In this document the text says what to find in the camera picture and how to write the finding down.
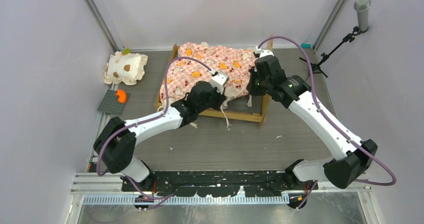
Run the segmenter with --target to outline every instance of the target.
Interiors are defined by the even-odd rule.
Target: white pillow
[[[106,84],[124,82],[126,85],[134,85],[137,80],[143,78],[146,63],[147,56],[144,54],[123,55],[121,52],[116,52],[115,55],[110,56],[109,63],[104,69],[103,80]]]

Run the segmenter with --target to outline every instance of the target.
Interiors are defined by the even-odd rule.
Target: wooden bed frame
[[[273,50],[273,41],[268,41],[268,44],[266,45],[267,49]],[[178,55],[178,49],[179,46],[176,44],[173,46],[171,57],[169,58],[169,62],[173,60]],[[267,111],[268,111],[268,104],[271,101],[271,97],[269,95],[262,96],[262,102],[261,102],[261,112],[260,113],[245,113],[245,112],[231,112],[231,111],[225,111],[226,116],[229,119],[237,119],[237,120],[244,120],[244,121],[251,121],[251,122],[258,122],[259,128],[262,127],[262,124],[267,119]],[[162,107],[161,99],[160,99],[160,91],[157,94],[156,101],[154,103],[155,108]],[[218,117],[218,118],[224,118],[224,115],[222,112],[214,110],[214,109],[207,109],[200,113],[200,115],[203,116],[210,116],[210,117]]]

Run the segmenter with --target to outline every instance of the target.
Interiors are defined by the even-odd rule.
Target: bed leg
[[[267,120],[267,112],[268,112],[268,105],[271,101],[271,96],[265,95],[262,97],[262,104],[261,104],[261,113],[262,120],[259,122],[259,128],[262,127],[262,124]]]

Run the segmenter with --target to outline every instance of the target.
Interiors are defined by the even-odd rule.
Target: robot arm
[[[320,103],[321,110],[314,104],[310,86],[299,76],[286,77],[284,70],[269,50],[256,50],[259,59],[251,69],[247,87],[251,95],[268,94],[274,101],[298,115],[321,138],[332,157],[322,160],[298,160],[286,169],[299,181],[328,180],[336,187],[344,189],[361,175],[371,164],[371,159],[358,150],[351,141],[361,143],[362,147],[375,155],[377,145],[371,139],[362,141],[337,120]],[[346,140],[320,113],[323,111],[339,128],[349,132]]]
[[[229,77],[221,72],[212,76],[209,82],[200,81],[191,89],[186,97],[171,104],[164,111],[157,112],[142,118],[122,121],[114,117],[105,126],[94,143],[94,150],[99,154],[106,140],[117,130],[130,127],[120,132],[106,146],[102,161],[111,173],[123,173],[140,183],[149,174],[149,168],[133,156],[134,148],[142,141],[167,130],[177,129],[195,121],[199,113],[208,108],[219,110],[225,101],[224,85]],[[160,118],[139,124],[144,120]]]

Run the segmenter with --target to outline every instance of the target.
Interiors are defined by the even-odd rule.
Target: green object
[[[301,44],[301,47],[302,48],[310,48],[311,44],[310,43],[303,43],[303,44]]]

